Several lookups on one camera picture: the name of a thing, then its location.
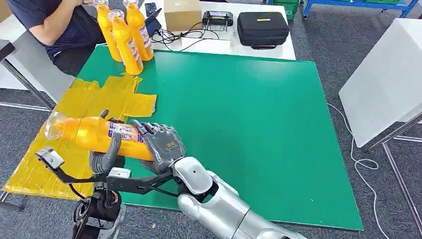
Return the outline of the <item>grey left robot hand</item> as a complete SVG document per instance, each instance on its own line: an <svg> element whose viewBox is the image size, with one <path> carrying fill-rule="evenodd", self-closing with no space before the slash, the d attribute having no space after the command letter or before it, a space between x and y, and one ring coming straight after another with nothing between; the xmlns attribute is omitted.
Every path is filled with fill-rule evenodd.
<svg viewBox="0 0 422 239"><path fill-rule="evenodd" d="M90 151L89 165L95 173L110 172L113 167L123 168L125 166L125 157L118 155L121 146L121 135L117 133L112 136L111 143L106 153Z"/></svg>

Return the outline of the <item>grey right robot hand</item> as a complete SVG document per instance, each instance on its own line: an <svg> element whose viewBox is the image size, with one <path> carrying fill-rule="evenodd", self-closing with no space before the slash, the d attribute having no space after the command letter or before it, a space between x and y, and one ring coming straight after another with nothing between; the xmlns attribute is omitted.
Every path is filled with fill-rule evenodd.
<svg viewBox="0 0 422 239"><path fill-rule="evenodd" d="M139 122L135 119L131 120L131 124L143 137L152 156L151 163L143 162L151 172L163 174L172 163L186 156L186 147L173 127L154 122Z"/></svg>

